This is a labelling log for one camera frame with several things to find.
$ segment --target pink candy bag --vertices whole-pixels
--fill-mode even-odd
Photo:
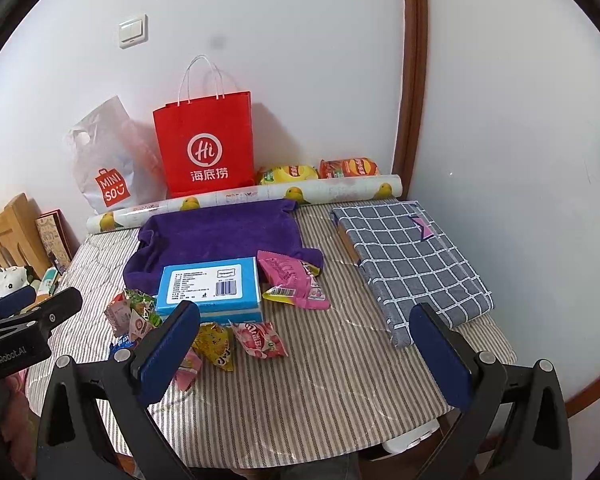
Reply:
[[[231,327],[247,354],[260,359],[288,356],[271,323],[232,323]]]
[[[273,285],[262,293],[265,300],[288,303],[300,308],[326,310],[330,307],[315,275],[319,270],[284,254],[258,251],[258,263]]]
[[[202,368],[202,359],[190,348],[180,363],[178,370],[176,370],[176,384],[181,392],[186,392],[193,384],[200,368]]]

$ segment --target yellow duck print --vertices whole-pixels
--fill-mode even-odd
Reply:
[[[391,184],[387,184],[383,182],[380,184],[380,187],[376,194],[374,195],[374,200],[382,200],[383,198],[391,198],[394,195],[393,190],[391,189]]]
[[[120,227],[122,227],[122,225],[116,222],[113,218],[113,211],[107,211],[106,213],[104,213],[104,215],[102,215],[102,218],[100,219],[101,233],[103,233],[104,231],[113,231],[114,229]]]
[[[188,196],[186,197],[186,199],[184,199],[184,202],[182,202],[182,205],[180,206],[180,211],[188,211],[189,209],[199,208],[200,202],[198,202],[198,199],[194,196]]]
[[[304,199],[304,196],[302,196],[302,189],[296,186],[290,187],[286,190],[285,198],[295,200],[299,205],[308,204],[308,202]]]

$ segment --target book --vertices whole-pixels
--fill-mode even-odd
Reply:
[[[38,228],[46,255],[54,264],[54,267],[58,269],[58,272],[64,274],[71,263],[72,252],[62,229],[60,210],[56,209],[40,215],[36,219],[36,227]]]

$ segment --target bed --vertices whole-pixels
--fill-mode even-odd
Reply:
[[[20,193],[0,213],[0,267],[31,266],[39,278],[51,266],[36,228],[36,213]]]
[[[330,218],[333,205],[302,206],[294,213],[307,247],[325,257],[320,283],[327,311],[269,301],[290,358],[258,360],[233,346],[235,371],[203,364],[192,389],[174,384],[149,407],[167,441],[189,466],[257,468],[308,462],[363,449],[437,418],[446,405],[414,346],[397,351],[386,321]],[[138,229],[90,235],[67,270],[82,311],[54,331],[53,355],[29,371],[26,393],[42,410],[55,359],[105,359],[112,331],[103,310],[123,286],[122,270],[138,245]],[[459,331],[477,350],[489,349],[506,364],[516,356],[485,314]],[[128,448],[105,402],[100,409],[118,453]]]

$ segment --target potato chip bag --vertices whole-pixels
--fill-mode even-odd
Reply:
[[[379,175],[378,165],[369,158],[343,158],[342,160],[321,160],[318,175],[320,178],[340,178],[343,176]]]
[[[280,184],[281,182],[298,182],[318,178],[313,166],[278,166],[264,171],[258,176],[258,184]]]

